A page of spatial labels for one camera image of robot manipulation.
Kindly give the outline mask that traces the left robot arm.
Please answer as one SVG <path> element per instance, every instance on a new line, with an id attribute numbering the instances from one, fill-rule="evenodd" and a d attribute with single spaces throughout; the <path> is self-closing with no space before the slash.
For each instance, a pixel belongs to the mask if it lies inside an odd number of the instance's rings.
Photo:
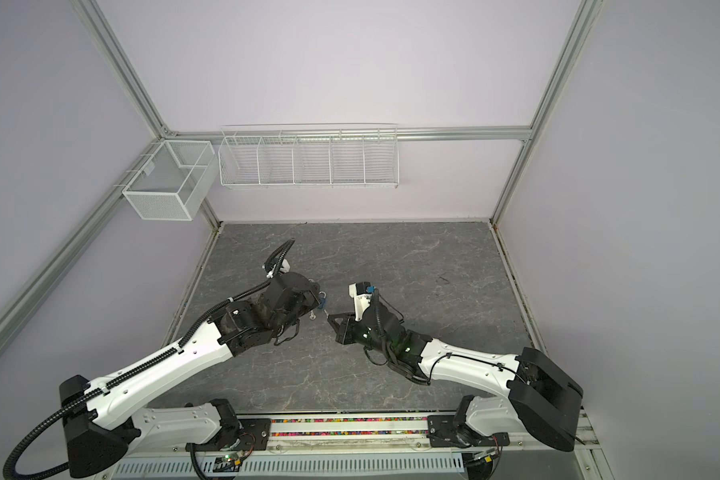
<path id="1" fill-rule="evenodd" d="M 85 478 L 118 463 L 145 437 L 133 416 L 154 398 L 195 374 L 246 350 L 279 344 L 281 335 L 320 304 L 317 282 L 279 273 L 202 314 L 177 341 L 112 374 L 80 375 L 60 385 L 61 407 L 34 427 L 8 455 L 2 475 L 21 479 L 18 461 L 42 433 L 62 423 L 66 462 L 33 473 L 47 479 L 63 472 Z"/>

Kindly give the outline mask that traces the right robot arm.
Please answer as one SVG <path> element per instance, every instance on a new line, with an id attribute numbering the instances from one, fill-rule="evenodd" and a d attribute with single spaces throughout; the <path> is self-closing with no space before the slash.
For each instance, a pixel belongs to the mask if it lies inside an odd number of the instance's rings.
<path id="1" fill-rule="evenodd" d="M 417 385 L 449 381 L 475 389 L 454 416 L 464 438 L 522 429 L 547 447 L 574 450 L 583 389 L 542 351 L 494 354 L 456 347 L 406 328 L 378 292 L 356 294 L 353 302 L 353 311 L 327 319 L 339 344 L 380 353 L 381 366 Z"/>

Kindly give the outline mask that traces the white mesh box basket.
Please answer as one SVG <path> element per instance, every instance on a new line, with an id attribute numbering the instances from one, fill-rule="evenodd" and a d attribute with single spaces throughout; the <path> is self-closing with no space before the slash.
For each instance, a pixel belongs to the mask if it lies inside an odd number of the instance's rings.
<path id="1" fill-rule="evenodd" d="M 191 221 L 217 175 L 211 142 L 164 140 L 125 185 L 123 195 L 143 220 Z"/>

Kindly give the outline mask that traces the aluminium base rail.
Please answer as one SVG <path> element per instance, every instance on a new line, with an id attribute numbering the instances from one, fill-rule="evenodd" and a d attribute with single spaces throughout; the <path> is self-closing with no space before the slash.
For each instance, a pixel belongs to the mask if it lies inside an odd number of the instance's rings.
<path id="1" fill-rule="evenodd" d="M 145 430 L 128 451 L 131 456 L 195 451 L 200 457 L 229 455 L 235 464 L 252 455 L 392 454 L 434 450 L 497 451 L 499 449 L 552 449 L 517 429 L 507 433 L 510 445 L 499 447 L 434 448 L 427 438 L 429 415 L 457 411 L 318 412 L 307 414 L 235 414 L 210 403 L 179 408 L 141 408 L 133 418 Z M 214 440 L 223 426 L 243 418 L 270 418 L 272 426 L 263 451 L 219 451 Z M 580 411 L 577 444 L 595 448 L 599 442 L 586 414 Z"/>

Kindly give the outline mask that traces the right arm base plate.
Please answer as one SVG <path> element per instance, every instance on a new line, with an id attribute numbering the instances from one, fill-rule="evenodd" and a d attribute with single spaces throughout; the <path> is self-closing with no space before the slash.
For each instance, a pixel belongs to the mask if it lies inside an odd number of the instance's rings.
<path id="1" fill-rule="evenodd" d="M 429 415 L 427 438 L 434 448 L 503 448 L 510 445 L 509 435 L 506 432 L 485 436 L 470 429 L 465 423 L 458 424 L 454 415 Z"/>

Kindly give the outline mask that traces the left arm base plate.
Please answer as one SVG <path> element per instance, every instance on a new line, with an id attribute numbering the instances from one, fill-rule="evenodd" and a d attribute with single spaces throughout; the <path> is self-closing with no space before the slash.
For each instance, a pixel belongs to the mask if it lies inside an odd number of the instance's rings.
<path id="1" fill-rule="evenodd" d="M 214 443 L 219 451 L 263 451 L 270 438 L 270 418 L 243 418 L 223 426 Z"/>

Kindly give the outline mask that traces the aluminium frame profile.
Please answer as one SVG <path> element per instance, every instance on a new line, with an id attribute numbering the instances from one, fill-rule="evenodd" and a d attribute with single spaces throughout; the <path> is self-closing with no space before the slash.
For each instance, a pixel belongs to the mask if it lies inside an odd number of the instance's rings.
<path id="1" fill-rule="evenodd" d="M 124 84 L 126 93 L 136 101 L 137 110 L 146 115 L 147 126 L 153 127 L 160 124 L 156 113 L 147 113 L 144 105 L 151 101 L 147 98 L 144 88 L 136 85 L 136 74 L 125 72 L 131 66 L 126 62 L 125 54 L 116 41 L 111 27 L 104 19 L 97 2 L 72 1 L 70 5 L 83 26 L 91 33 L 94 43 L 102 51 L 103 58 L 114 68 L 115 76 Z M 541 138 L 543 130 L 552 116 L 602 6 L 601 1 L 582 1 L 580 3 L 573 25 L 567 35 L 563 52 L 530 125 L 397 128 L 395 130 L 397 140 L 400 142 L 489 140 L 521 142 L 520 153 L 510 171 L 506 185 L 502 189 L 495 211 L 491 215 L 490 222 L 498 223 L 517 187 L 535 142 Z M 118 184 L 104 195 L 96 207 L 88 213 L 88 216 L 75 227 L 45 264 L 24 283 L 14 298 L 0 312 L 0 357 L 115 215 L 125 200 L 122 194 L 125 184 L 134 178 L 134 174 L 125 173 Z"/>

